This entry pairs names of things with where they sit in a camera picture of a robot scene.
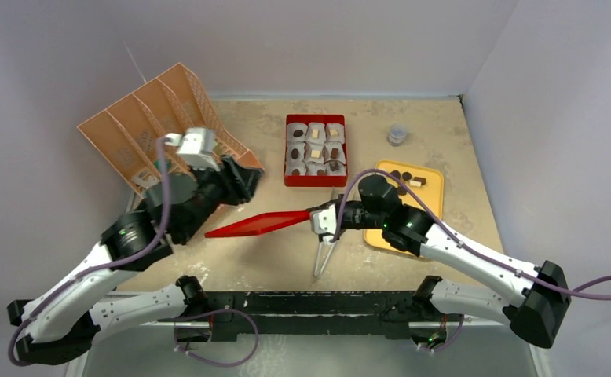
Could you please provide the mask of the red box lid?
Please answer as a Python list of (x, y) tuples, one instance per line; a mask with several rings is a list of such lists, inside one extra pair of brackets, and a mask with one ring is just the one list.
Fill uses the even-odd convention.
[(260, 236), (297, 225), (309, 219), (310, 215), (307, 210), (267, 212), (223, 226), (219, 229), (210, 230), (204, 236), (206, 238)]

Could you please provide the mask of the metal slotted tongs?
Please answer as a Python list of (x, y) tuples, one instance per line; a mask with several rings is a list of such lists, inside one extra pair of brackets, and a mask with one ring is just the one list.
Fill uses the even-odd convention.
[[(336, 189), (333, 188), (331, 190), (331, 198), (326, 203), (335, 203), (336, 204), (338, 202), (338, 199), (339, 199), (338, 193), (336, 192)], [(316, 253), (315, 266), (313, 270), (314, 277), (319, 278), (322, 276), (330, 260), (330, 257), (333, 253), (333, 250), (336, 247), (336, 244), (337, 244), (336, 241), (333, 245), (326, 245), (319, 241), (317, 253)]]

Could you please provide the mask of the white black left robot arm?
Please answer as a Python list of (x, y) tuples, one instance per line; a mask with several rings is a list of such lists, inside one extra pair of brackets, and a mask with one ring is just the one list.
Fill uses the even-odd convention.
[(9, 341), (10, 362), (20, 367), (65, 364), (96, 342), (141, 324), (214, 316), (193, 276), (118, 301), (108, 301), (106, 295), (171, 256), (173, 245), (190, 241), (220, 206), (248, 203), (262, 175), (261, 169), (241, 165), (231, 156), (187, 174), (164, 172), (140, 206), (107, 228), (58, 284), (38, 298), (8, 305), (16, 329)]

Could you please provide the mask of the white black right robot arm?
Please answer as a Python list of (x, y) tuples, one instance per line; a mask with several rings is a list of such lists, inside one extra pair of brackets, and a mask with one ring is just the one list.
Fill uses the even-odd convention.
[(404, 203), (380, 174), (362, 178), (358, 192), (358, 201), (339, 196), (307, 210), (313, 232), (322, 241), (335, 245), (345, 230), (377, 229), (392, 248), (440, 262), (479, 282), (475, 287), (427, 277), (413, 299), (419, 317), (480, 317), (509, 326), (534, 346), (554, 345), (571, 304), (560, 265), (523, 262), (461, 235), (427, 211)]

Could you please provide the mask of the red chocolate box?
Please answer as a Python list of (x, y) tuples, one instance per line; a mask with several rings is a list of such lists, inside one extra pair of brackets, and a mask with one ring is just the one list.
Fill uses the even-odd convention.
[(343, 115), (286, 116), (284, 184), (287, 187), (342, 188), (348, 176), (348, 143)]

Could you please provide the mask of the yellow plastic tray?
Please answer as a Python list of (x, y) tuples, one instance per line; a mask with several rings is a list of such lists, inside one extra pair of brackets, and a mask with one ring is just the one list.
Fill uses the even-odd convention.
[[(420, 167), (407, 163), (400, 163), (388, 159), (380, 160), (375, 165), (376, 169), (384, 170), (387, 173), (391, 173), (393, 170), (399, 170), (401, 172), (401, 182), (406, 184), (438, 217), (442, 218), (443, 204), (444, 204), (444, 188), (445, 180), (443, 174), (435, 169), (428, 167)], [(407, 171), (412, 175), (412, 179), (417, 177), (425, 178), (426, 184), (421, 187), (410, 186), (410, 180), (404, 181), (402, 174)], [(407, 258), (414, 258), (415, 256), (407, 251), (398, 251), (392, 248), (383, 238), (382, 232), (378, 229), (364, 230), (363, 233), (365, 243), (374, 249), (379, 251), (385, 251)]]

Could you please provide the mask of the small clear plastic cup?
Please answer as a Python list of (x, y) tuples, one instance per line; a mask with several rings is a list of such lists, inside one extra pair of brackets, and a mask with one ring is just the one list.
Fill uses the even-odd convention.
[(390, 126), (387, 134), (387, 141), (392, 146), (399, 146), (404, 143), (408, 136), (408, 129), (402, 123), (394, 123)]

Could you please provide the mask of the peach plastic file organizer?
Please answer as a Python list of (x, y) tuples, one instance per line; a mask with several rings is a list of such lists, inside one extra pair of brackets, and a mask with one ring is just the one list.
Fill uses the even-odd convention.
[(255, 154), (226, 130), (204, 85), (183, 64), (175, 64), (79, 124), (78, 129), (113, 169), (136, 191), (130, 179), (147, 172), (159, 178), (155, 140), (183, 134), (191, 127), (215, 132), (214, 156), (231, 155), (245, 167), (261, 167)]

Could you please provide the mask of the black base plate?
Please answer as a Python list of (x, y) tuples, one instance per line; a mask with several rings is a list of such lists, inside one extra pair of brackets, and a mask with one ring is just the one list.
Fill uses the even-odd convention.
[(176, 317), (204, 323), (215, 342), (238, 335), (382, 335), (409, 339), (442, 315), (413, 291), (209, 291)]

